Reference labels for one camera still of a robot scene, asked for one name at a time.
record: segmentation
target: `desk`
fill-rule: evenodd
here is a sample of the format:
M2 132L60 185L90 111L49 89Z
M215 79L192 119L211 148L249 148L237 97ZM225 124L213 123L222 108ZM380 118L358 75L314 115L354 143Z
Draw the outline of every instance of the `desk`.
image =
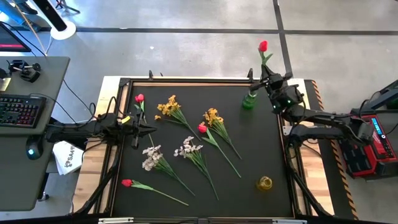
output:
M97 105L97 113L104 113L108 105L109 99L112 96L117 95L120 78L121 77L104 77L103 86L99 95L99 100ZM125 98L126 94L127 90L123 89L122 101ZM310 101L311 105L314 103L318 104L317 100L315 101L308 100L307 97L306 100ZM86 200L90 197L94 189L98 186L98 182L101 177L101 168L105 156L105 150L104 150L105 147L106 147L105 145L100 145L98 147L93 148L92 150L88 151L85 154L85 160L83 161L80 176L75 190L75 196L73 198L75 211L78 210L86 202ZM333 210L331 202L332 200L329 191L329 186L330 185L333 186L333 184L328 183L326 179L325 170L323 168L324 164L322 162L322 159L312 154L311 152L306 151L305 149L302 149L302 153L301 155L299 155L299 157L303 161L302 163L304 166L305 176L307 178L307 185L314 194L314 196L319 200L319 202L328 212L332 214L335 213L341 216L341 214L336 213ZM109 160L109 163L111 164L112 161L113 161L113 153L111 153L111 159ZM305 213L305 204L302 199L302 194L300 194L299 189L297 191L298 191L297 195L300 204L300 209ZM108 194L109 194L109 184L104 190L102 202L100 203L101 212L105 208L108 199ZM351 213L351 215L343 215L343 217L354 218L354 215Z
M21 80L18 75L13 75L4 93L17 95L41 93L57 99L70 59L68 57L0 57L0 67L7 68L6 60L21 59L30 65L39 63L42 67L41 76L36 82L29 83ZM55 102L47 99L44 112L35 129L0 127L2 154L0 156L0 211L24 211L34 208L52 154L53 144L44 141L42 157L32 161L27 158L25 143L30 134L43 133L45 125L51 118L54 104Z

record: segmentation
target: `flower bouquet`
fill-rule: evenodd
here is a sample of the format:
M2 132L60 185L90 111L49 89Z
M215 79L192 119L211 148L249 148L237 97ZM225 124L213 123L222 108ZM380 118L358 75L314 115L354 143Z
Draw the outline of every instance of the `flower bouquet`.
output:
M145 118L145 107L144 107L144 105L145 105L145 97L144 97L144 95L143 94L139 94L139 95L135 96L134 99L136 100L137 103L139 103L139 106L138 105L134 105L134 106L137 109L141 109L142 112L144 112L144 117L143 118L144 118L145 123L148 124L147 119ZM149 136L150 143L152 143L152 146L154 146L154 141L152 140L152 136L150 134L148 134L148 136Z
M226 131L225 125L224 125L224 119L220 116L218 116L218 112L216 109L210 108L208 112L205 112L204 117L208 121L208 124L210 125L210 130L214 131L217 133L219 136L221 136L234 150L236 155L242 159L241 155L239 155L238 151L235 149L234 144L232 144L232 140L228 135L228 132Z
M163 120L166 120L166 121L169 121L169 122L182 124L182 125L186 126L199 139L199 141L201 141L200 138L197 136L197 134L192 130L191 126L188 124L188 121L185 118L184 114L182 113L180 107L181 107L181 105L179 105L175 101L175 95L172 95L169 98L169 102L168 103L166 103L165 105L159 104L157 106L157 109L160 110L163 115L173 116L178 121L174 121L174 120L171 120L171 119L164 119L164 118L162 118L159 115L155 116L155 120L163 119Z
M211 180L209 171L207 169L207 164L206 164L206 159L204 159L201 156L201 151L200 149L203 146L196 146L192 143L193 137L189 136L184 140L183 146L180 147L180 149L176 149L174 151L174 156L183 156L184 159L188 158L190 159L200 170L200 172L209 180L211 187L213 188L214 194L216 195L216 198L218 200L218 195L217 191L214 188L213 181Z
M159 193L159 194L161 194L161 195L163 195L163 196L166 196L166 197L168 197L168 198L171 198L171 199L175 200L176 202L180 202L180 203L183 204L183 205L189 206L189 204L187 204L187 203L185 203L185 202L182 202L182 201L180 201L179 199L173 198L173 197L171 197L171 196L169 196L169 195L167 195L167 194L165 194L165 193L163 193L163 192L161 192L161 191L158 191L158 190L156 190L156 189L153 189L152 187L149 187L149 186L147 186L147 185L144 185L144 184L142 184L142 183L140 183L140 182L138 182L138 181L136 181L136 180L125 179L125 180L122 180L122 184L123 184L124 186L126 186L126 187L135 187L135 188L140 188L140 189L144 189L144 190L151 190L151 191L157 192L157 193Z
M156 147L149 147L143 150L142 153L146 154L148 158L142 163L142 168L144 168L146 171L150 171L152 170L152 168L155 168L159 171L165 172L166 174L171 176L171 178L180 182L193 196L195 196L195 194L177 176L177 174L171 168L170 164L163 157L163 154L160 153L159 149L160 145Z

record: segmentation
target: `yellow flower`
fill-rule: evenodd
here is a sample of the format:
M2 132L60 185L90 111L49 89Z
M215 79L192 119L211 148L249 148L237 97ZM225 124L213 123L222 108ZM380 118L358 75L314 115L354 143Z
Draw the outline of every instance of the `yellow flower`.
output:
M170 115L170 110L168 110L166 107L162 110L162 114L165 115Z
M218 113L218 111L216 109L213 109L213 108L210 108L208 111L209 111L210 115L216 115Z
M205 114L204 114L204 117L205 117L205 119L207 120L207 121L209 121L210 120L210 117L209 117L209 115L205 112Z
M172 103L174 103L174 102L175 102L175 95L172 95L172 96L169 98L169 101L172 102Z
M162 111L163 110L164 105L157 105L157 109Z

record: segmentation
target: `wooden table frame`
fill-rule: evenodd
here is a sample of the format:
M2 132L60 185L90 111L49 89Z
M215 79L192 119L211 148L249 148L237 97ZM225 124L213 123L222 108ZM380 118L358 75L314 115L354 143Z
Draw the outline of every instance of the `wooden table frame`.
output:
M96 114L103 114L106 112L109 101L112 96L115 96L119 103L119 109L121 111L125 111L126 101L129 101L130 92L129 88L130 83L127 82L130 78L134 80L140 80L139 83L135 83L134 85L158 85L164 86L167 82L173 82L174 85L185 85L183 82L189 80L190 82L216 82L214 85L222 85L221 83L228 84L231 83L241 83L242 85L249 85L249 78L217 78L211 79L207 77L154 77L157 82L150 82L146 77L104 77L103 85L101 87L101 91L99 94L99 99L97 103ZM305 85L303 84L303 80L293 79L293 82L302 82L299 86L299 90L302 93L306 93ZM308 98L305 96L306 105L309 105ZM111 111L113 111L115 107L115 103L111 103ZM95 142L91 142L87 145L87 147L91 147L96 144ZM311 145L315 150L319 152L319 147L317 144ZM85 202L90 198L91 194L97 188L101 179L103 179L105 175L105 171L109 170L112 166L115 158L117 147L109 147L106 144L101 144L90 149L85 153L84 161L81 167L80 175L78 178L78 183L76 185L75 195L73 197L73 204L75 207L75 211L81 208ZM315 198L320 202L323 208L329 212L330 214L334 214L333 206L331 204L330 193L328 190L328 184L325 176L325 171L323 169L322 159L318 157L313 152L307 151L306 149L302 149L297 154L297 160L294 159L294 164L296 168L298 168L299 173L305 177L305 181L307 183L307 187L314 194ZM90 210L90 213L98 213L98 212L111 212L112 211L112 198L114 195L114 190L110 190L111 186L115 186L116 178L113 178L112 181L109 181L104 188L100 199L98 200L100 203L96 203L95 206ZM303 197L303 194L295 184L294 194L297 196L296 200L292 201L292 206L295 210L296 206L302 212L302 214L308 215L316 215L315 212L311 212L310 207L306 200Z

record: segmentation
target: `red tulip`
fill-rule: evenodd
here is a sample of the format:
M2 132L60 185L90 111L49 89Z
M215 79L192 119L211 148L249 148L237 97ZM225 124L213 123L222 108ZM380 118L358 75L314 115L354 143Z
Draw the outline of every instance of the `red tulip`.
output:
M268 50L268 41L262 41L259 46L259 51L266 52Z
M128 180L128 179L122 180L122 184L123 184L124 186L126 186L126 187L131 187L131 185L132 185L132 180Z
M136 99L137 103L141 103L142 101L144 101L144 95L140 94L140 95L136 96L135 99Z
M206 133L206 131L207 131L207 127L203 123L199 124L199 126L198 126L198 130L200 133Z

